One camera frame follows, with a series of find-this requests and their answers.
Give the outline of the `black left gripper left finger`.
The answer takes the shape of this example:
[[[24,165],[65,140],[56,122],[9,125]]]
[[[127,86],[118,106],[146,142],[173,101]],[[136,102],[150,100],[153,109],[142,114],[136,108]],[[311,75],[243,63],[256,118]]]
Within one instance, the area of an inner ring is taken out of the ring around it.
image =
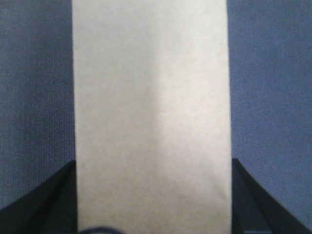
[[[76,234],[76,162],[67,163],[27,195],[0,210],[2,234]]]

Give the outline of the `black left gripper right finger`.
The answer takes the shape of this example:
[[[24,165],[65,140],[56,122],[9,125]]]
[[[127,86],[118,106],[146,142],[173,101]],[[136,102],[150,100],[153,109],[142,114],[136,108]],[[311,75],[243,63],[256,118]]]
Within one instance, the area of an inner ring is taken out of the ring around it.
[[[233,234],[310,234],[248,173],[239,159],[232,159]]]

